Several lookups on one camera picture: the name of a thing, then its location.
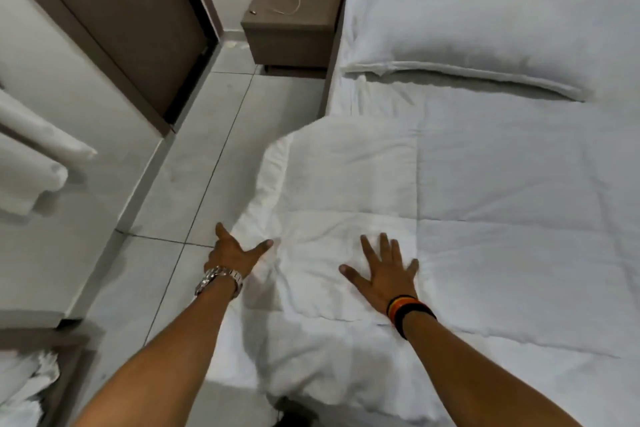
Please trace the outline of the person's right hand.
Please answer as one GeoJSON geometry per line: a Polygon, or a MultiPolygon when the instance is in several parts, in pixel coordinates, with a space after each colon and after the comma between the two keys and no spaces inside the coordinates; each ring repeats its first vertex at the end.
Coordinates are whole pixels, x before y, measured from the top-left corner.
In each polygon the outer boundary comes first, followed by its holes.
{"type": "Polygon", "coordinates": [[[397,298],[409,296],[418,300],[418,293],[414,286],[407,286],[404,282],[404,261],[395,239],[392,240],[392,267],[380,268],[380,250],[375,252],[367,236],[360,237],[360,243],[365,259],[369,265],[371,288],[358,290],[364,299],[380,314],[388,315],[388,308],[397,298]]]}

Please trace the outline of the brown wooden door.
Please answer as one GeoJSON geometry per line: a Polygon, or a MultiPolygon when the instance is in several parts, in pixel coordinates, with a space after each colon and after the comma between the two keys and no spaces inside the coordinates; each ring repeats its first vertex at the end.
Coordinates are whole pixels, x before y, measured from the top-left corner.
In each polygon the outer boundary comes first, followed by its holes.
{"type": "Polygon", "coordinates": [[[210,64],[212,0],[34,0],[162,136],[210,64]]]}

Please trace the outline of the silver metal wristwatch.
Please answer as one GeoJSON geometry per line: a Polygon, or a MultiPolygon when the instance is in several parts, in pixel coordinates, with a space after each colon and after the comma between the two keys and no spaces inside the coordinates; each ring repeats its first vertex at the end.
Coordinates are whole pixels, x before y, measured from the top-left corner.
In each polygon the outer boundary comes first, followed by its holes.
{"type": "Polygon", "coordinates": [[[214,280],[222,277],[228,277],[234,281],[235,289],[232,295],[232,299],[235,299],[243,289],[244,277],[239,271],[235,269],[221,266],[211,268],[204,273],[204,276],[198,282],[195,288],[194,297],[198,297],[208,286],[212,284],[214,280]]]}

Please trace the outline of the black wristband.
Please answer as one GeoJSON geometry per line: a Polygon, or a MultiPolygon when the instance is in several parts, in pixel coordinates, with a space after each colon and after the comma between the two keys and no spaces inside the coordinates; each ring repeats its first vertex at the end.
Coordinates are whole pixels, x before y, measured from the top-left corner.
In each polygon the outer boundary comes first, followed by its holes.
{"type": "Polygon", "coordinates": [[[416,335],[419,326],[423,324],[438,324],[433,311],[423,302],[409,296],[403,296],[393,302],[388,308],[388,318],[397,333],[406,341],[416,335]]]}

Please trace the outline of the person's left hand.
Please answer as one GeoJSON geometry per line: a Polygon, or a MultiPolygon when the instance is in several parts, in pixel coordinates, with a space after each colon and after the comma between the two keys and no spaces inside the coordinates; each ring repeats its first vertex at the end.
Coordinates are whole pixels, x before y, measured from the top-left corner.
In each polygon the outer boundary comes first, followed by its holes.
{"type": "Polygon", "coordinates": [[[204,263],[204,271],[216,266],[227,267],[239,271],[246,278],[260,260],[248,260],[244,250],[236,238],[227,231],[222,223],[215,227],[216,244],[204,263]]]}

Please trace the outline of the crumpled white cloth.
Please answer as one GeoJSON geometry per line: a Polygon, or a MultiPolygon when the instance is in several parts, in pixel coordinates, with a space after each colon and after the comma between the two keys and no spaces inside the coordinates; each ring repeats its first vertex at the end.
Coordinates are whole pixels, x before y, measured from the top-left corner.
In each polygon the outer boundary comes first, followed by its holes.
{"type": "Polygon", "coordinates": [[[60,377],[53,350],[0,350],[0,427],[38,427],[43,392],[60,377]]]}

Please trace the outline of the person's left forearm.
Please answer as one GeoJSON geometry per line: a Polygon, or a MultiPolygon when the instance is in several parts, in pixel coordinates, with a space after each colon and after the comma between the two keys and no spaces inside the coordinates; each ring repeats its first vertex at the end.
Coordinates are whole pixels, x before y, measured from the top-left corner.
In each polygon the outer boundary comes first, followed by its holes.
{"type": "Polygon", "coordinates": [[[185,427],[234,289],[231,278],[214,280],[116,371],[73,427],[185,427]]]}

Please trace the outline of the white folded towel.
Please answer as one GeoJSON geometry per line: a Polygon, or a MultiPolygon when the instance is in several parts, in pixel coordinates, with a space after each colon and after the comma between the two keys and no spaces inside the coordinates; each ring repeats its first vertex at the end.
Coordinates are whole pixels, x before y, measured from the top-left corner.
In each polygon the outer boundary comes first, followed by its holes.
{"type": "Polygon", "coordinates": [[[0,88],[0,131],[63,164],[90,162],[98,152],[59,129],[0,88]]]}
{"type": "Polygon", "coordinates": [[[44,192],[66,183],[64,165],[0,133],[0,210],[27,216],[44,192]]]}

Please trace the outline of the brown bedside table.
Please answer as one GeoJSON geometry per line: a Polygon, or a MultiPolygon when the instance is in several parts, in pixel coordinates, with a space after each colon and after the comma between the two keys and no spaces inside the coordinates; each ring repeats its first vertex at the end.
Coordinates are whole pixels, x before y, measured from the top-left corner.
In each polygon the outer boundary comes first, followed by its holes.
{"type": "Polygon", "coordinates": [[[327,69],[339,11],[340,0],[252,0],[241,26],[265,70],[327,69]]]}

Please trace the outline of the brown bed frame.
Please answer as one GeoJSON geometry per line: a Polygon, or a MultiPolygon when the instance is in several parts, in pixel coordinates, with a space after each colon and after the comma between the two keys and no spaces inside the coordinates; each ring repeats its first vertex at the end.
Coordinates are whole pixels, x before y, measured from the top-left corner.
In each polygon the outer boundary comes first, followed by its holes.
{"type": "Polygon", "coordinates": [[[329,65],[328,68],[326,70],[326,74],[325,74],[325,80],[324,80],[324,86],[323,86],[323,94],[321,97],[321,102],[319,104],[319,109],[318,109],[318,113],[317,113],[317,117],[316,119],[321,119],[326,115],[327,112],[327,106],[328,106],[328,102],[330,99],[330,95],[331,95],[331,88],[332,88],[332,81],[333,81],[333,75],[335,72],[335,66],[337,63],[337,59],[339,56],[339,49],[340,49],[340,40],[342,37],[342,27],[344,24],[344,11],[345,11],[345,0],[340,0],[340,11],[339,11],[339,16],[337,19],[337,23],[335,26],[335,33],[334,33],[334,38],[333,38],[333,44],[332,44],[332,52],[331,52],[331,56],[330,56],[330,61],[329,61],[329,65]]]}

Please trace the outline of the black shoe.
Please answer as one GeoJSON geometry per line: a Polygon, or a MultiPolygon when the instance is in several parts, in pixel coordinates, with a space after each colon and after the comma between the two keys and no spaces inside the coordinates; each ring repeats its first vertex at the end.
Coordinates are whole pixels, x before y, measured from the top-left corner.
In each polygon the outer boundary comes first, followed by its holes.
{"type": "Polygon", "coordinates": [[[295,395],[274,396],[269,399],[277,413],[272,427],[322,427],[319,416],[295,395]]]}

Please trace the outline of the large white pillow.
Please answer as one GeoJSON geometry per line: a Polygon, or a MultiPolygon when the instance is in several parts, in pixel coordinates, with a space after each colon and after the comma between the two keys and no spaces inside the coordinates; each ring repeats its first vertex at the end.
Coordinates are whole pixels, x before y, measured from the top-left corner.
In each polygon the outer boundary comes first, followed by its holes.
{"type": "Polygon", "coordinates": [[[370,0],[343,74],[429,71],[573,101],[640,98],[640,0],[370,0]]]}

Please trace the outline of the brown laundry cart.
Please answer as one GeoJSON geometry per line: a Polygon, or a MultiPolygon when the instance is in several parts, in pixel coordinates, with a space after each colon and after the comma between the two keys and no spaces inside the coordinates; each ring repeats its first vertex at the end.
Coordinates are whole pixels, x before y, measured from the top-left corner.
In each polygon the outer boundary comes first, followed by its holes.
{"type": "Polygon", "coordinates": [[[89,339],[70,330],[45,328],[0,329],[0,350],[21,353],[53,350],[58,354],[59,379],[42,394],[44,416],[38,427],[54,427],[81,367],[89,339]]]}

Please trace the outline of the white quilted duvet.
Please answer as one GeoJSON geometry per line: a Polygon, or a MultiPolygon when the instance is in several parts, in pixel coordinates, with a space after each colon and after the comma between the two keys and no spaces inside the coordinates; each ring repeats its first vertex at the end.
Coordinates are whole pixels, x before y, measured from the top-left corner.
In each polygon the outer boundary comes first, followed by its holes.
{"type": "Polygon", "coordinates": [[[453,427],[418,358],[339,273],[381,232],[448,329],[585,427],[640,427],[640,165],[632,132],[325,117],[264,153],[232,233],[273,239],[206,379],[329,425],[453,427]]]}

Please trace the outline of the person's right forearm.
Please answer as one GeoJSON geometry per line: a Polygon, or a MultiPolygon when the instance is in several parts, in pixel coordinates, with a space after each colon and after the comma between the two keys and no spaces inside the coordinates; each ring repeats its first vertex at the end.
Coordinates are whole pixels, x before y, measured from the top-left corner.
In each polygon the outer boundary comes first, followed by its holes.
{"type": "Polygon", "coordinates": [[[456,427],[582,427],[440,323],[409,341],[456,427]]]}

